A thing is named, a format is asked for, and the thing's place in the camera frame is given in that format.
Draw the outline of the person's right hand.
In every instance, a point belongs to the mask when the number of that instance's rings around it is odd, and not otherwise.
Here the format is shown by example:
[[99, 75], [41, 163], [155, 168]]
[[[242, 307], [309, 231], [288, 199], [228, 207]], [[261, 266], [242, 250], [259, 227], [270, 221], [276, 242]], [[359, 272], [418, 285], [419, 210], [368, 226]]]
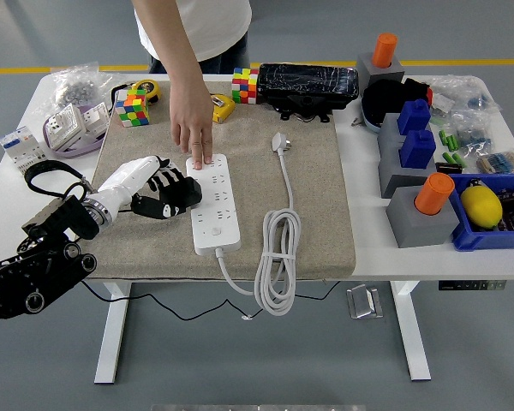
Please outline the person's right hand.
[[194, 169], [212, 159], [213, 103], [202, 80], [170, 80], [171, 138], [183, 153], [190, 153]]

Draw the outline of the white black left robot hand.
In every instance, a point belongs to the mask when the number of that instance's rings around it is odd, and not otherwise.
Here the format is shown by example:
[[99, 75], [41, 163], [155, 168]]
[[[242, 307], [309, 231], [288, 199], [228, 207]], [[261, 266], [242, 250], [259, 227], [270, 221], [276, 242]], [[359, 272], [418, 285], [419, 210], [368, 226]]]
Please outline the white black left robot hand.
[[138, 158], [122, 164], [89, 195], [86, 208], [94, 208], [107, 223], [113, 223], [124, 206], [144, 217], [167, 219], [187, 210], [187, 182], [168, 158]]

